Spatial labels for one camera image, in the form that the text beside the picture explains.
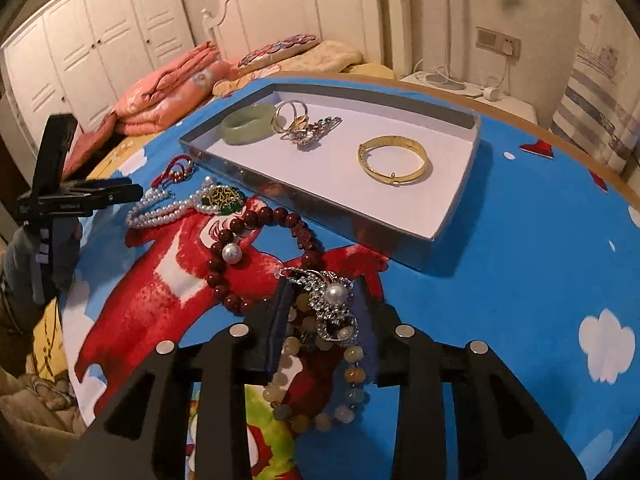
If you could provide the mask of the gloved left hand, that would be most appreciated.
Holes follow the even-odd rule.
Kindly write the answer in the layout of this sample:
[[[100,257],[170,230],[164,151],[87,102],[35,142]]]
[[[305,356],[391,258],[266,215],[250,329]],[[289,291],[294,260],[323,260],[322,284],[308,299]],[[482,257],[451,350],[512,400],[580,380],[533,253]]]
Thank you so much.
[[[54,218],[50,230],[34,234],[21,226],[1,257],[1,326],[27,334],[43,310],[72,284],[79,261],[82,226],[77,218]]]

